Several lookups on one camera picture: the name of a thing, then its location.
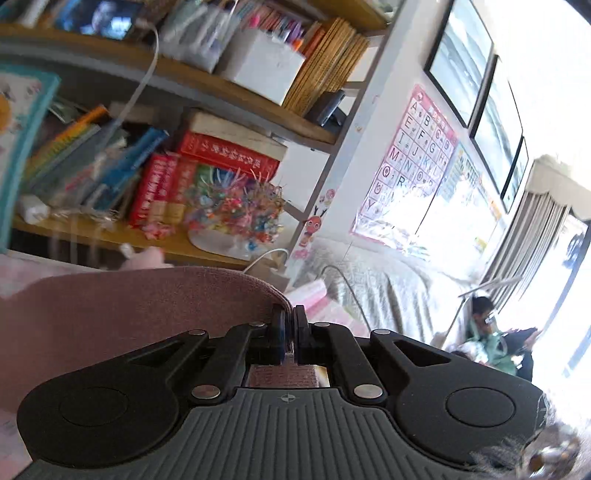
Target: curtain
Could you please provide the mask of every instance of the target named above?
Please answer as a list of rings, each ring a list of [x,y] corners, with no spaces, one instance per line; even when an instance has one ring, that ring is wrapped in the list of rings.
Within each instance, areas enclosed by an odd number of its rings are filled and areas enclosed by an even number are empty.
[[[549,193],[525,192],[501,249],[485,275],[485,281],[522,276],[518,283],[491,292],[497,310],[502,310],[513,295],[521,296],[526,291],[569,212],[569,205],[559,205]]]

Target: alphabet poster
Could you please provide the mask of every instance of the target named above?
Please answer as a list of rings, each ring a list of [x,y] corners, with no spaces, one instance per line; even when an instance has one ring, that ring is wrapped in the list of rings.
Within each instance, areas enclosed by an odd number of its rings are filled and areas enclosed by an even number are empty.
[[[415,85],[352,233],[394,248],[407,244],[427,213],[457,144],[445,117]]]

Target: pen holder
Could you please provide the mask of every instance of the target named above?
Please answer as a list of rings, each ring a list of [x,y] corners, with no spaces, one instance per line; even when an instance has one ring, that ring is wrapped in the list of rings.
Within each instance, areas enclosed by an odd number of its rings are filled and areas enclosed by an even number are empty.
[[[240,19],[235,15],[224,18],[225,14],[217,5],[195,5],[195,12],[175,15],[165,22],[160,33],[161,51],[165,57],[211,73],[240,25]]]
[[[249,28],[236,32],[216,72],[281,105],[304,60],[291,45]]]

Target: metal rivet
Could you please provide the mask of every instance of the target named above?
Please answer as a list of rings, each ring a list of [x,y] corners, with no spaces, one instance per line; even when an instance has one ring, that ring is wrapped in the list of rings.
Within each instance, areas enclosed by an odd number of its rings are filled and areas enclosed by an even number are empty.
[[[353,393],[357,395],[359,398],[378,398],[384,393],[384,391],[379,388],[377,385],[372,384],[364,384],[364,385],[357,385],[353,390]]]
[[[191,391],[191,395],[201,400],[211,400],[220,396],[220,389],[215,385],[199,385]]]

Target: book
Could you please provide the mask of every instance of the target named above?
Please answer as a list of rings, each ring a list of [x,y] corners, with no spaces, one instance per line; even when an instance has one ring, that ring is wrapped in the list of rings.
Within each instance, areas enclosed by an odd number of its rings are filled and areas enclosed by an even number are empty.
[[[240,171],[252,179],[261,181],[271,180],[279,168],[279,162],[267,155],[221,138],[190,131],[185,132],[177,153],[199,163],[224,170]]]
[[[314,35],[316,34],[316,32],[318,31],[318,29],[321,27],[321,23],[320,22],[314,22],[304,33],[304,36],[301,38],[301,47],[300,48],[306,48],[308,46],[308,43],[310,43],[310,40],[312,40],[312,38],[314,37]]]
[[[164,130],[148,128],[138,142],[126,150],[117,166],[105,173],[98,187],[84,202],[84,207],[95,212],[107,211],[137,169],[167,137],[168,133]]]
[[[150,206],[148,213],[148,223],[162,222],[164,220],[164,213],[168,203],[168,197],[173,186],[174,172],[177,169],[179,155],[167,154],[166,166],[164,168],[164,175],[161,176],[158,182],[158,188],[154,195],[154,201]]]
[[[47,204],[54,208],[75,208],[96,188],[104,173],[113,168],[121,159],[127,145],[126,132],[119,130],[110,140],[104,152],[95,155],[94,160],[73,176],[63,179],[59,189],[53,192]]]
[[[346,21],[337,18],[324,26],[327,33],[306,60],[295,78],[283,107],[298,115],[305,115],[335,78],[351,65],[350,57],[358,52],[353,42],[356,32]]]
[[[314,49],[313,54],[300,68],[300,71],[295,77],[290,90],[285,96],[283,107],[287,108],[288,110],[295,111],[296,102],[298,102],[300,97],[306,92],[305,87],[307,79],[314,73],[316,69],[322,69],[327,60],[335,60],[333,51],[335,49],[334,46],[331,47],[330,50],[327,50],[327,48],[333,42],[337,31],[341,29],[344,23],[346,22],[343,19],[335,18],[333,21],[323,26],[323,28],[326,29],[326,33],[322,37],[319,45]]]
[[[270,137],[201,110],[190,111],[186,123],[190,132],[220,138],[241,145],[271,157],[278,162],[283,160],[287,152],[285,145]]]
[[[174,172],[173,186],[168,196],[168,204],[164,214],[164,223],[178,225],[183,221],[187,206],[187,190],[193,185],[193,178],[197,170],[197,162],[187,158],[179,158],[177,170]]]
[[[67,159],[74,151],[80,148],[87,140],[93,135],[100,131],[100,127],[96,124],[86,124],[80,129],[79,135],[73,138],[73,141],[63,150],[61,150],[56,156],[46,161],[35,174],[29,179],[25,180],[21,185],[21,191],[23,193],[34,193],[37,184],[43,180],[43,178],[50,174],[50,172],[57,168],[57,166]]]
[[[23,176],[24,180],[28,181],[46,162],[50,161],[74,142],[85,130],[85,125],[94,123],[107,114],[107,109],[103,105],[99,105],[81,116],[47,145],[41,147],[39,152],[27,161]]]
[[[350,42],[347,50],[341,58],[339,63],[333,69],[330,75],[330,81],[327,82],[325,90],[328,92],[337,92],[345,85],[351,72],[353,72],[359,60],[367,50],[369,40],[363,35],[357,34],[355,38]]]
[[[314,36],[308,42],[308,44],[306,46],[302,46],[301,54],[306,58],[310,58],[310,56],[312,55],[312,53],[314,53],[314,50],[316,49],[316,47],[318,46],[325,34],[326,31],[324,30],[324,28],[318,28],[316,30],[316,33],[314,33]]]
[[[168,157],[163,154],[152,154],[148,165],[144,168],[138,191],[129,211],[129,224],[132,227],[145,225],[152,202],[156,197],[158,185],[164,177]]]
[[[58,205],[49,203],[51,198],[64,188],[69,179],[74,178],[80,171],[95,161],[99,148],[105,142],[105,135],[107,134],[108,127],[101,128],[59,162],[55,168],[37,180],[30,193],[37,195],[47,205],[57,207]]]
[[[12,213],[35,135],[60,78],[28,66],[0,64],[0,253],[12,231]]]

